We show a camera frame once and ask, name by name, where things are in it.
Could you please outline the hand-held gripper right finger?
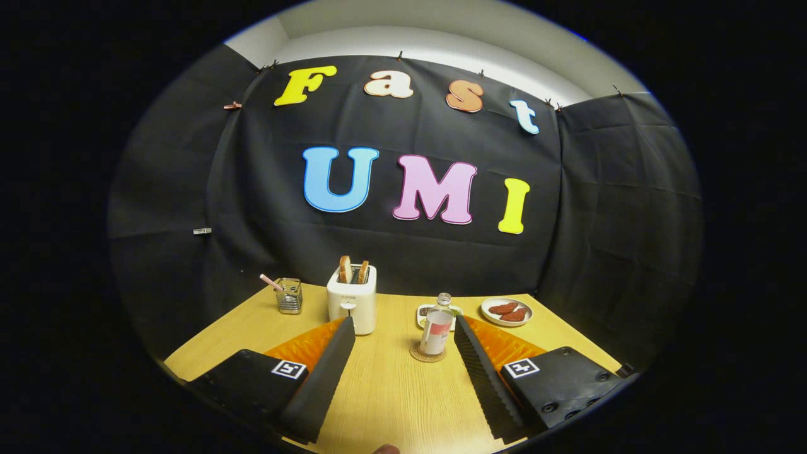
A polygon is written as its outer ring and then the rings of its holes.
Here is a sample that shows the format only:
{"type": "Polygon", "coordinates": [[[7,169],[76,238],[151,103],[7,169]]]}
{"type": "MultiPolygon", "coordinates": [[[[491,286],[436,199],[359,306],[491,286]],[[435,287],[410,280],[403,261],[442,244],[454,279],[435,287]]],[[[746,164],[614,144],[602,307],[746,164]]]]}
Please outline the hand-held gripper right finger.
{"type": "Polygon", "coordinates": [[[456,318],[455,343],[490,431],[503,443],[553,430],[625,382],[572,347],[546,351],[473,317],[456,318]]]}

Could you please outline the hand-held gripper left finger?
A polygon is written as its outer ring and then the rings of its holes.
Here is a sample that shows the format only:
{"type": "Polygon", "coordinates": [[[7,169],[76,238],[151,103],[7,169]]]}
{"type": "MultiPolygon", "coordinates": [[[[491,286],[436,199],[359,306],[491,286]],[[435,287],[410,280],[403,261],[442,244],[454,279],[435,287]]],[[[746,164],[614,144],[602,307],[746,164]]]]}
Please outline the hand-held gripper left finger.
{"type": "Polygon", "coordinates": [[[317,442],[355,339],[354,320],[341,317],[265,353],[241,349],[187,385],[248,426],[307,445],[317,442]]]}

